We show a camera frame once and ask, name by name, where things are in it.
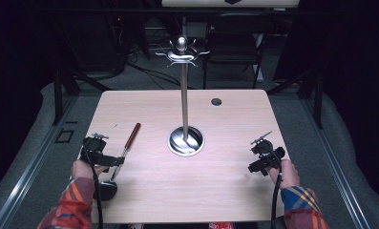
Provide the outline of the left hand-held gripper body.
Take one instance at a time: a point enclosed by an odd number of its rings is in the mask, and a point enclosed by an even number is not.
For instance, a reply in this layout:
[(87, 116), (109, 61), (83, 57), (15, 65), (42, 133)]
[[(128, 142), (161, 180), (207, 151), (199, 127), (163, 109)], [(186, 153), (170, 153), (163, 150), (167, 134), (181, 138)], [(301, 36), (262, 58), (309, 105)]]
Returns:
[(103, 155), (103, 150), (106, 146), (107, 136), (94, 133), (91, 136), (86, 136), (82, 141), (80, 151), (80, 159), (89, 165), (106, 165), (106, 158)]

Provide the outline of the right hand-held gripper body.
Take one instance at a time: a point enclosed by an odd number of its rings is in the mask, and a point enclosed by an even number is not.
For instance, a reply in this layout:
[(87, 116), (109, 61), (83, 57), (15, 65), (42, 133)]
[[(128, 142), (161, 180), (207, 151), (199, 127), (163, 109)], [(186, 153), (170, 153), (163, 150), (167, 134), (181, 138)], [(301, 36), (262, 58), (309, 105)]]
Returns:
[(264, 168), (276, 168), (281, 166), (281, 160), (285, 156), (285, 150), (283, 147), (273, 148), (273, 144), (266, 139), (271, 132), (268, 132), (259, 138), (252, 141), (253, 147), (251, 152), (259, 157), (263, 163)]

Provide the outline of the black ladle with wooden handle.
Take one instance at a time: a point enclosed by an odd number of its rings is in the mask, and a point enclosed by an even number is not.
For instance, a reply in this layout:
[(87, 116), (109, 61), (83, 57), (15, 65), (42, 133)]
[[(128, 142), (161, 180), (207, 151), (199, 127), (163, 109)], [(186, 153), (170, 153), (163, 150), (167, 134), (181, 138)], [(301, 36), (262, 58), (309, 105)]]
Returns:
[[(130, 150), (134, 140), (136, 139), (136, 136), (140, 127), (141, 127), (141, 124), (137, 123), (124, 146), (124, 150), (121, 156), (124, 156), (124, 157), (127, 156), (128, 151)], [(121, 167), (122, 167), (122, 164), (119, 166), (116, 166), (112, 173), (111, 178), (99, 183), (98, 190), (95, 192), (97, 194), (97, 196), (95, 197), (96, 200), (100, 199), (103, 201), (108, 201), (108, 200), (111, 200), (116, 195), (116, 192), (118, 190), (118, 187), (116, 184), (116, 176), (118, 174), (118, 170)]]

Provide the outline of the person's right hand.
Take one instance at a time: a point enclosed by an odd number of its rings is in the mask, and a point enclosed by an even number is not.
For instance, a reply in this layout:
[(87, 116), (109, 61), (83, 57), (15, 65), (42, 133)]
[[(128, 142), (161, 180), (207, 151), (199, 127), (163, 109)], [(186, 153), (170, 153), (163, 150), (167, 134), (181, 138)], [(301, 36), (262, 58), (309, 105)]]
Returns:
[[(295, 165), (289, 159), (283, 159), (282, 162), (282, 178), (280, 188), (285, 189), (293, 186), (300, 185), (300, 177)], [(279, 177), (279, 170), (276, 168), (270, 168), (268, 170), (271, 180), (276, 183)]]

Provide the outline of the person's left hand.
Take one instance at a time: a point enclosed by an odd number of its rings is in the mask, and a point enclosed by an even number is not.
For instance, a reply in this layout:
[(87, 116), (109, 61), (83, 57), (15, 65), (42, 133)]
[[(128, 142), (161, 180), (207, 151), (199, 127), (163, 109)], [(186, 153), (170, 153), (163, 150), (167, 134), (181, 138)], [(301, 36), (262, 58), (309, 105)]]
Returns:
[(72, 177), (94, 178), (94, 175), (99, 176), (105, 170), (107, 170), (106, 166), (91, 167), (89, 164), (78, 159), (73, 163), (73, 166), (71, 169), (71, 176)]

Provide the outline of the red packet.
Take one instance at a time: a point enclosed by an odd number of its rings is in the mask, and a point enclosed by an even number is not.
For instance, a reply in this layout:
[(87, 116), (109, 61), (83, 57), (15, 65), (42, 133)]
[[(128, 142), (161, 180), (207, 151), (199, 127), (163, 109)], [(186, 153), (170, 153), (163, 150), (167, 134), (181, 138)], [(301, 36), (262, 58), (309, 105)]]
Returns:
[(236, 229), (232, 222), (210, 222), (208, 229)]

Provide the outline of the metal utensil stand with hooks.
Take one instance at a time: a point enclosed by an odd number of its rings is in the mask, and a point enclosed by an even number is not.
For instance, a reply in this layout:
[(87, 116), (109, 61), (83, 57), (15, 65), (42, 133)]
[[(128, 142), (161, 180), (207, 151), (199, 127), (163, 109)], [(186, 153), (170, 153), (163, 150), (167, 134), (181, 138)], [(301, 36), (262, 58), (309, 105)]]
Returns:
[(172, 48), (167, 52), (157, 52), (170, 61), (170, 66), (179, 65), (179, 86), (181, 100), (182, 125), (173, 130), (167, 139), (170, 151), (177, 156), (194, 156), (198, 154), (205, 143), (203, 133), (189, 125), (188, 111), (188, 68), (196, 66), (195, 61), (206, 52), (198, 52), (182, 35), (170, 42)]

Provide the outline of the black folding chair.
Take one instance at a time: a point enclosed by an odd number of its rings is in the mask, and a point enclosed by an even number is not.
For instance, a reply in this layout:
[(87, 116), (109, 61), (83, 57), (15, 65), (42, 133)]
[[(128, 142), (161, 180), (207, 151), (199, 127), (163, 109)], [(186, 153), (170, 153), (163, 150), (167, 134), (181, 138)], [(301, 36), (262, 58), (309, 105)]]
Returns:
[(203, 88), (206, 88), (209, 64), (244, 65), (254, 74), (256, 87), (261, 69), (264, 43), (273, 28), (272, 19), (263, 14), (222, 13), (207, 20), (203, 58)]

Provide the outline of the aluminium floor rail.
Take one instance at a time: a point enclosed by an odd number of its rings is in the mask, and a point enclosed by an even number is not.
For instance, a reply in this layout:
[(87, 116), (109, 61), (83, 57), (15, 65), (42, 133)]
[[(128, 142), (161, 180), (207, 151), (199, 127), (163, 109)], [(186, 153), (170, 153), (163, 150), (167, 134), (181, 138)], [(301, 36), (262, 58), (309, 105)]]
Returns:
[(65, 98), (63, 115), (55, 125), (53, 125), (55, 115), (53, 101), (48, 98), (43, 100), (39, 114), (23, 145), (0, 182), (0, 229), (8, 228), (23, 198), (31, 188), (64, 118), (70, 113), (76, 100), (75, 96)]
[(313, 117), (313, 108), (308, 100), (301, 100), (302, 107), (307, 114), (307, 119), (312, 126), (316, 136), (319, 138), (322, 147), (324, 148), (324, 158), (326, 164), (331, 172), (331, 175), (335, 181), (338, 191), (343, 199), (344, 204), (347, 207), (348, 213), (355, 225), (356, 229), (372, 229), (369, 225), (368, 219), (365, 216), (363, 209), (358, 202), (356, 195), (354, 194), (347, 177), (335, 155), (333, 148), (331, 147), (326, 133), (323, 129), (320, 129)]

